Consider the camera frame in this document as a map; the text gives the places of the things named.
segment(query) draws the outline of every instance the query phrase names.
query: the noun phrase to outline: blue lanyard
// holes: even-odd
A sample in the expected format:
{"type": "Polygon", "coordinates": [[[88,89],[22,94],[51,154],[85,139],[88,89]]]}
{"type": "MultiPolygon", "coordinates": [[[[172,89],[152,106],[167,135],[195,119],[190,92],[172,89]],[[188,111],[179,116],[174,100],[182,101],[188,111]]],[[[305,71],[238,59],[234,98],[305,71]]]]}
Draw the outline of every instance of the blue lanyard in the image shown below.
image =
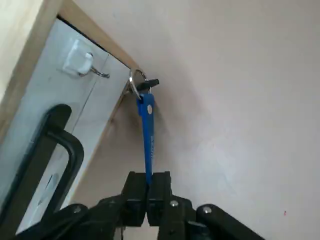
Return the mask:
{"type": "Polygon", "coordinates": [[[144,163],[146,183],[150,185],[152,177],[152,163],[154,159],[154,106],[155,97],[152,93],[140,94],[137,99],[139,115],[142,118],[144,163]]]}

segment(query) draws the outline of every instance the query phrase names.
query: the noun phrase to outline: white wall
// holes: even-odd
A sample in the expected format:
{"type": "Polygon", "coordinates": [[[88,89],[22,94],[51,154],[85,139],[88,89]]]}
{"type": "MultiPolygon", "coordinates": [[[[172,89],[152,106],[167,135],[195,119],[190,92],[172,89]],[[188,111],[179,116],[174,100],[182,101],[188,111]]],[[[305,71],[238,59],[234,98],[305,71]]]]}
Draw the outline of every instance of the white wall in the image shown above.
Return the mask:
{"type": "Polygon", "coordinates": [[[160,79],[155,168],[175,194],[266,239],[319,237],[320,1],[76,3],[160,79]]]}

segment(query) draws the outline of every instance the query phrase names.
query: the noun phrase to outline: black handle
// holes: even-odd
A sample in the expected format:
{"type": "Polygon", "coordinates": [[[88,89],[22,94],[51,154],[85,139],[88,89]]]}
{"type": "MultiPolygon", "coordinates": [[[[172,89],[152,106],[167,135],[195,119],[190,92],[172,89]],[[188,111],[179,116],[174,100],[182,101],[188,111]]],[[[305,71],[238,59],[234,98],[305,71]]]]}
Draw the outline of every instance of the black handle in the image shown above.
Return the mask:
{"type": "Polygon", "coordinates": [[[60,210],[71,188],[71,185],[77,176],[85,154],[81,142],[75,136],[57,126],[50,126],[46,135],[67,150],[69,154],[69,160],[58,186],[56,187],[54,194],[42,216],[43,218],[46,218],[52,215],[54,212],[60,210]]]}
{"type": "Polygon", "coordinates": [[[43,117],[0,215],[0,236],[4,239],[15,235],[57,144],[67,150],[69,159],[43,216],[53,214],[63,204],[84,159],[80,141],[64,130],[71,112],[68,105],[59,104],[43,117]]]}

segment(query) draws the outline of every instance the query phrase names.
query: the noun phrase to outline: white cabinet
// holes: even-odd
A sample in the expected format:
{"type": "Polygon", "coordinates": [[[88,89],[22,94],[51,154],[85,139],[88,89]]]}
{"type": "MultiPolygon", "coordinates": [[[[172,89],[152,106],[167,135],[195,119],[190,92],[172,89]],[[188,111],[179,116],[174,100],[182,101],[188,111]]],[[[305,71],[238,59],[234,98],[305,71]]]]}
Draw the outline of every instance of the white cabinet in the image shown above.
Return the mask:
{"type": "MultiPolygon", "coordinates": [[[[15,174],[33,142],[42,117],[57,104],[67,104],[71,107],[72,114],[65,130],[75,135],[84,148],[82,167],[64,203],[68,204],[126,85],[129,71],[116,58],[64,22],[56,20],[19,109],[0,147],[1,208],[15,174]],[[94,67],[110,74],[110,78],[101,78],[92,72],[83,77],[74,77],[62,71],[63,61],[76,40],[90,48],[94,56],[94,67]]],[[[67,152],[57,145],[19,231],[40,220],[67,162],[67,152]]]]}

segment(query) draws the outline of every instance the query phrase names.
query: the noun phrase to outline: keychain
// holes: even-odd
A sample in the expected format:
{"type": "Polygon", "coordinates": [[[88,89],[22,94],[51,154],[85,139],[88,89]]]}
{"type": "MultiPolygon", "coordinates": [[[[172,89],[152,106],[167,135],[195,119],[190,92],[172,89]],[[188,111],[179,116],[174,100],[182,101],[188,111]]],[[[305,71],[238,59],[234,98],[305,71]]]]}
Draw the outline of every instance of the keychain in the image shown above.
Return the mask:
{"type": "Polygon", "coordinates": [[[152,177],[152,164],[154,159],[154,107],[155,97],[150,88],[159,84],[158,79],[148,80],[145,74],[139,70],[131,70],[129,76],[131,91],[136,96],[139,116],[142,118],[144,164],[146,183],[150,185],[152,177]]]}

